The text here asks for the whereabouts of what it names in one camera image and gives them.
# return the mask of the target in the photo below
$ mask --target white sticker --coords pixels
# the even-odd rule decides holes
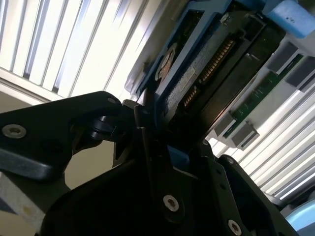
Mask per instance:
[[[187,70],[185,72],[185,74],[183,75],[180,84],[179,84],[179,88],[181,91],[184,90],[184,88],[186,87],[187,83],[189,82],[189,80],[193,77],[193,75],[195,74],[195,69],[193,67],[191,67],[189,70]]]

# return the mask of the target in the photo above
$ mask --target green circuit board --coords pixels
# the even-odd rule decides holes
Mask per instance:
[[[272,91],[272,89],[292,70],[293,67],[303,58],[298,54],[292,62],[281,72],[276,74],[269,72],[268,75],[261,81],[261,83],[252,91],[247,99],[239,106],[237,110],[232,113],[236,122],[223,135],[227,138],[236,127],[255,109],[256,106]]]

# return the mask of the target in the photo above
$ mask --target blue plastic tab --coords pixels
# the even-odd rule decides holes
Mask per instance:
[[[296,231],[315,223],[315,199],[298,207],[286,220]]]
[[[171,146],[167,147],[173,166],[182,171],[186,171],[189,166],[189,156],[186,153],[179,151]]]
[[[297,38],[315,30],[315,17],[295,0],[269,0],[262,13]]]

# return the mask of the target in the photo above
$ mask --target gray metal panel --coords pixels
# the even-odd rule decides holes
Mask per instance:
[[[236,120],[230,113],[226,114],[220,123],[215,126],[216,134],[218,136],[223,135],[235,122]]]
[[[259,134],[254,127],[245,123],[241,129],[233,135],[231,140],[237,148],[244,150],[258,137]]]
[[[303,61],[295,68],[294,71],[286,78],[286,81],[301,90],[303,88],[306,91],[306,88],[310,88],[313,80],[310,79],[315,73],[315,58],[314,57],[305,57]]]
[[[290,58],[297,52],[298,48],[292,43],[286,43],[279,49],[278,53],[274,56],[271,63],[268,65],[268,69],[278,73],[278,71],[290,60]]]

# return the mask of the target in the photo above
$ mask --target silver screw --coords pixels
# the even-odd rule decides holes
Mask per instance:
[[[18,124],[8,124],[2,128],[2,133],[11,139],[21,139],[26,135],[26,129]]]
[[[228,23],[228,20],[229,20],[229,19],[230,19],[230,15],[229,15],[229,13],[226,13],[226,14],[224,14],[224,15],[222,16],[220,22],[221,22],[222,24],[224,24],[225,26],[227,26],[227,23]]]
[[[113,99],[113,98],[111,98],[111,97],[109,97],[108,99],[107,99],[107,101],[109,101],[110,103],[116,103],[116,101]]]
[[[227,161],[230,163],[230,164],[234,164],[234,161],[231,157],[227,157]]]
[[[234,220],[229,220],[228,221],[228,226],[230,230],[237,236],[242,235],[242,230],[241,227],[234,221]]]
[[[169,209],[172,212],[177,212],[179,209],[179,204],[176,198],[174,198],[172,195],[165,195],[163,197],[164,205],[167,209]]]

